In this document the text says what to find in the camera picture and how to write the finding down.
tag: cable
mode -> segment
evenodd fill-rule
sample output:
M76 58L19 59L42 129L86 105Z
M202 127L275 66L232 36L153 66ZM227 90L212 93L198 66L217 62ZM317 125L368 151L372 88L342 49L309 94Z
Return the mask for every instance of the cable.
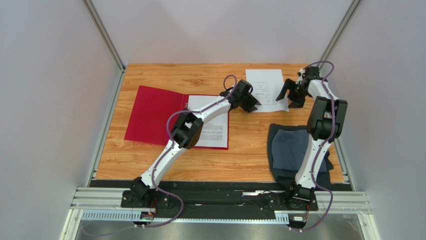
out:
M227 87L225 86L225 83L226 83L227 79L230 78L230 77L233 77L235 79L234 86L237 85L237 81L238 81L237 77L235 75L233 75L233 74L230 74L230 75L226 76L225 79L223 80L223 87L225 88L225 90L228 90ZM166 131L167 131L167 135L169 136L169 138L171 140L171 146L167 149L167 151L165 151L165 153L163 155L160 156L160 158L158 159L157 163L154 165L154 168L152 169L152 174L151 174L151 181L152 181L152 185L156 189L158 189L158 191L160 191L160 192L162 192L164 194L170 195L170 196L178 199L179 202L180 202L180 209L179 209L179 212L174 217L172 217L171 219L169 219L167 221L164 221L162 223L159 223L159 224L155 224L155 225L145 225L144 226L145 228L157 228L157 227L161 227L161 226L167 225L167 224L173 222L174 220L176 220L181 215L182 211L184 210L184 201L182 200L182 198L180 198L178 195L176 195L174 193L171 193L171 192L168 192L166 190L163 190L163 189L159 188L159 186L154 181L154 175L155 175L154 173L157 170L157 167L158 167L159 163L164 158L164 156L167 153L169 153L175 147L175 143L176 142L175 142L175 140L172 137L172 132L170 131L170 127L169 127L170 126L170 121L177 114L181 114L181 113L202 113L203 111L206 111L206 110L212 108L213 106L215 106L217 104L220 104L221 102L223 102L226 99L228 99L234 93L234 91L235 91L235 87L230 88L229 94L226 95L223 99L219 100L218 102L214 102L214 103L210 104L209 106L205 107L204 109L202 109L200 111L181 110L181 111L177 111L177 112L173 113L168 118L167 125L166 125ZM82 233L84 233L87 236L95 237L95 238L98 237L99 238L99 237L106 237L106 236L114 235L114 234L120 233L122 231L126 231L126 230L133 229L133 228L135 228L135 225L133 225L133 226L127 226L127 227L124 227L124 228L119 229L117 231L113 231L113 232L109 232L109 233L104 233L104 234L91 234L91 233L88 233L88 232L86 232L86 230L84 229L84 227L82 227L80 230L81 230Z
M318 183L317 183L317 181L315 180L315 176L314 176L314 166L315 166L315 163L317 162L317 160L318 160L318 156L320 155L320 153L321 153L321 151L323 150L323 147L324 147L324 145L328 142L328 141L330 141L330 139L332 139L332 137L335 135L335 130L336 130L336 113L335 113L335 99L334 99L334 97L333 97L333 95L330 93L330 91L329 91L329 88L328 87L326 87L326 85L324 84L324 81L326 80L326 78L328 77L328 76L330 76L331 74L332 74L332 72L333 72L333 70L335 69L335 65L332 63L332 62L330 62L330 61L316 61L316 62L313 62L313 63L311 63L311 64L309 64L309 65L307 65L307 66L305 66L303 69L306 69L306 68L308 68L308 67L310 67L310 66L312 66L312 65L314 65L314 64L320 64L320 63L326 63L326 64L330 64L331 65L331 70L330 70L330 72L328 72L323 78L322 78L322 81L321 81L321 84L322 84L322 88L325 90L325 92L327 93L327 95L330 97L330 99L331 99L331 125L332 125L332 127L331 127L331 134L330 134L330 136L328 136L327 137L327 139L325 139L320 145L319 145L319 149L318 149L318 151L316 152L316 155L315 155L315 158L313 159L313 162L312 162L312 166L311 166L311 168L310 168L310 175L311 175L311 178L312 178L312 182L315 184L315 186L317 187L317 188L319 188L319 189L321 189L321 190L323 190L323 191L326 191L326 192L329 192L330 193L330 203L328 204L328 207L327 207L327 209L325 210L325 212L324 212L324 215L321 217L321 219L317 222L317 223L315 223L313 226L311 226L311 227L308 227L308 228L306 228L306 229L301 229L301 228L289 228L290 230L295 230L296 232L298 232L298 233L302 233L302 232L307 232L307 231L311 231L311 230L314 230L316 227L318 227L318 225L320 225L323 221L324 221L324 219L326 218L326 216L327 216L327 214L329 213L329 211L330 211L330 208L332 207L332 203L333 203L333 192L331 191L331 190L329 190L329 189L327 189L327 188L325 188L325 187L322 187L322 186L320 186Z

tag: metal frame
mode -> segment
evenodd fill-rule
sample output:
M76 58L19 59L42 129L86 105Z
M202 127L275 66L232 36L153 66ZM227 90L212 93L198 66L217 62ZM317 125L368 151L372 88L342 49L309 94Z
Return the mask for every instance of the metal frame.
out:
M78 187L71 202L72 210L106 210L128 211L129 208L120 206L123 191L128 188L105 187ZM263 191L246 192L241 195L258 195ZM320 211L325 211L330 202L330 194L325 191L316 191L316 201ZM334 191L334 200L329 211L330 214L372 214L367 196L363 191ZM133 211L148 212L149 208L130 208ZM304 211L276 211L277 213L299 214Z
M97 221L148 221L139 218L141 212L148 212L149 208L122 208L120 207L123 191L128 188L78 187L72 200L66 224L61 239L74 239L78 233L80 220ZM242 195L257 195L263 191L242 191ZM379 239L377 229L367 196L359 191L334 191L334 200L329 214L356 214L362 226L362 233L366 240ZM325 191L315 193L318 213L323 213L330 202L330 194ZM179 223L229 223L229 224L288 224L289 215L304 214L304 211L275 211L275 219L177 219ZM169 218L155 219L153 222L167 221Z
M334 32L333 36L331 37L330 42L328 43L327 47L324 50L324 53L322 54L320 61L326 61L330 54L332 53L333 49L335 48L337 42L341 38L343 32L348 27L349 22L351 21L352 17L354 16L355 12L357 11L358 7L360 6L361 2L363 0L352 0L352 2L349 5L349 8L346 10L346 13L344 14L342 20L340 21L336 31Z
M98 150L93 160L93 171L91 178L88 179L87 186L92 178L96 176L98 165L101 159L107 138L109 126L117 104L117 100L122 87L126 66L123 64L117 49L115 48L108 32L106 31L101 18L92 2L92 0L82 0L89 15L91 16L96 28L98 29L106 47L111 53L117 67L121 70L121 76L115 89L113 99L109 106L109 114L104 123L104 129L98 143ZM347 9L338 28L333 34L328 46L321 56L322 61L329 58L337 42L341 38L344 30L347 28L351 18L356 12L362 0L353 0ZM354 190L356 187L351 181L350 167L347 164L347 157L340 139L334 142L340 166L344 173L345 183L351 183ZM126 188L97 188L97 187L78 187L72 200L68 216L62 229L61 240L73 240L78 234L81 220L104 220L104 221L133 221L141 211L149 211L147 208L121 208L122 193ZM242 192L245 195L259 194L259 192ZM327 192L317 191L316 193L319 213L324 212L330 202L330 195ZM356 214L358 216L362 233L366 240L380 239L373 214L367 200L367 196L361 191L334 191L334 199L331 205L330 214ZM176 222L184 223L242 223L242 224L285 224L288 222L288 215L300 214L303 211L275 211L276 219L270 220L226 220L226 219L177 219Z
M126 66L124 65L122 59L120 58L119 52L114 46L110 35L108 35L108 32L105 29L105 26L102 23L101 18L99 17L98 11L96 11L95 5L93 4L92 0L81 0L81 1L83 2L84 6L87 9L87 12L89 13L91 19L93 20L93 23L95 24L97 30L99 31L100 36L103 39L103 42L108 48L108 51L111 53L111 56L115 61L115 64L117 64L117 67L121 70L121 72L123 72L126 69Z
M118 80L117 87L114 91L111 102L109 103L108 116L103 124L102 134L100 136L99 142L97 144L97 151L93 161L93 167L91 169L91 176L87 179L86 186L88 187L91 180L96 177L96 172L98 171L98 166L101 161L102 151L104 150L105 142L107 141L108 130L110 129L111 121L113 120L114 111L117 106L117 101L119 99L120 90L122 89L123 80L126 74L126 70L123 70Z

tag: dark cloth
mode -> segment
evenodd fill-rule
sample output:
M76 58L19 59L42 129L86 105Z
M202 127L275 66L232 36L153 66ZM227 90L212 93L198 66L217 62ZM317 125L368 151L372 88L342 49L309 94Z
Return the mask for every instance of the dark cloth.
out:
M284 131L305 130L306 131L306 126L283 126L283 125L278 125L273 123L269 127L269 134L267 138L267 156L269 160L269 169L275 181L283 185L284 187L288 188L292 184L292 181L295 179L295 176L298 173L298 171L282 170L282 169L273 167L274 158L272 155L272 142L279 130L284 130ZM316 178L316 182L325 188L330 188L332 185L330 182L330 174L328 173L328 171L333 169L333 165L329 160L329 155L330 153L327 152L327 154L324 157L325 167L327 169L327 172L319 172Z
M284 131L279 129L272 140L272 167L274 169L299 171L305 158L308 143L309 134L306 130ZM321 162L319 172L328 172L326 161Z

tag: red folder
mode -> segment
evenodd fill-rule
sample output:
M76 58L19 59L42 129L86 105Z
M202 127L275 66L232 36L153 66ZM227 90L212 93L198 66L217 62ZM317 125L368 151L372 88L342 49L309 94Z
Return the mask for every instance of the red folder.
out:
M124 139L165 146L169 141L169 136L166 133L167 120L172 114L186 107L189 96L189 94L175 91L139 86ZM176 115L170 121L170 130L172 130L177 118ZM227 147L196 146L195 148L227 150L228 146L229 144L227 144Z

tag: document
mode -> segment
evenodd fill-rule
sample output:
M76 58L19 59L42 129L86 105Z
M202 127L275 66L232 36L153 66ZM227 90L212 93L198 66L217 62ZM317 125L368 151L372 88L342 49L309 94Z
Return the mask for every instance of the document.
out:
M256 106L254 112L289 111L287 94L284 99L275 101L284 86L283 72L281 69L246 69L247 82L253 86L251 93L262 105Z
M189 95L188 109L201 108L218 96ZM195 147L204 148L228 148L228 113L221 114L211 121L204 123L201 136Z

